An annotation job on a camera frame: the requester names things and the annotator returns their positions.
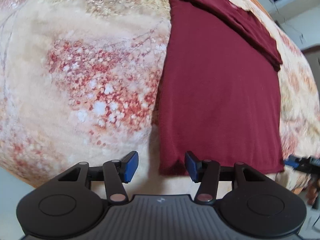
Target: floral bedspread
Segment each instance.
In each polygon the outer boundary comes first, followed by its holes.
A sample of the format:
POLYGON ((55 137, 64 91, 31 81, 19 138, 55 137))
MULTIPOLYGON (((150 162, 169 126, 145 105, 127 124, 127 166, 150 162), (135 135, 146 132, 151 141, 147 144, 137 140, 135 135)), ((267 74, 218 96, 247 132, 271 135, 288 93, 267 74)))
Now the floral bedspread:
MULTIPOLYGON (((277 41, 284 157, 319 157, 308 62, 251 0, 230 1, 277 41)), ((190 178, 157 172, 156 95, 170 28, 168 0, 0 0, 0 165, 39 186, 80 161, 98 166, 137 150, 129 194, 193 195, 190 178)), ((289 189, 308 178, 290 169, 270 176, 289 189)))

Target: maroon cloth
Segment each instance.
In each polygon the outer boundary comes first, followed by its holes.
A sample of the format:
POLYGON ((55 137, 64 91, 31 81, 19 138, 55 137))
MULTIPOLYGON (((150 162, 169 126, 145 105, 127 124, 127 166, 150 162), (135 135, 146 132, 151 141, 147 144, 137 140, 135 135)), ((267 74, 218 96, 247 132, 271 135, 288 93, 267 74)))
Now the maroon cloth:
POLYGON ((282 64, 276 41, 228 0, 170 0, 172 29, 159 106, 160 173, 185 174, 184 154, 223 166, 283 170, 282 64))

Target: textured grip surface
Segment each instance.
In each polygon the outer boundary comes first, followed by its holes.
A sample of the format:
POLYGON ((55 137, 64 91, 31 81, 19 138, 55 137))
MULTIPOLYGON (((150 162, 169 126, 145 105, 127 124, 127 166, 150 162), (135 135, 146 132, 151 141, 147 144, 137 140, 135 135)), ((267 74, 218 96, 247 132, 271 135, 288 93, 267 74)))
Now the textured grip surface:
MULTIPOLYGON (((24 240, 37 240, 26 236, 24 240)), ((72 240, 249 240, 229 228, 214 208, 193 203, 188 195, 136 195, 113 206, 91 231, 72 240)), ((298 240, 296 235, 282 238, 298 240)))

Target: red shirt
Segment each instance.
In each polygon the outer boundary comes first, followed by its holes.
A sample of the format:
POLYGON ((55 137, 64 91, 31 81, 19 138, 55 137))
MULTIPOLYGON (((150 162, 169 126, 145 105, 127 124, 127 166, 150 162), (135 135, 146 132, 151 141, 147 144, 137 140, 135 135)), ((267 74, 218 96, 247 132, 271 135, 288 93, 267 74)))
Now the red shirt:
POLYGON ((184 154, 222 166, 283 170, 282 64, 276 41, 228 0, 170 0, 172 29, 159 106, 160 173, 185 174, 184 154))

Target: blue gripper pad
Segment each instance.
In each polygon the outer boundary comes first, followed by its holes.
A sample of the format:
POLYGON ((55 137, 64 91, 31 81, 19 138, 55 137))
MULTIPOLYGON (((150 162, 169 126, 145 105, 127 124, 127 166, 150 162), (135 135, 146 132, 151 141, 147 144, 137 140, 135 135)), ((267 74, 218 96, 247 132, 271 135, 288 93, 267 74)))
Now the blue gripper pad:
POLYGON ((188 154, 188 152, 186 152, 186 154, 185 154, 184 164, 186 166, 186 169, 187 169, 192 181, 195 183, 198 183, 199 182, 199 173, 198 173, 197 162, 192 159, 192 157, 188 154))
POLYGON ((129 183, 136 172, 139 165, 139 155, 137 152, 133 154, 133 156, 127 160, 125 172, 123 174, 123 183, 129 183))

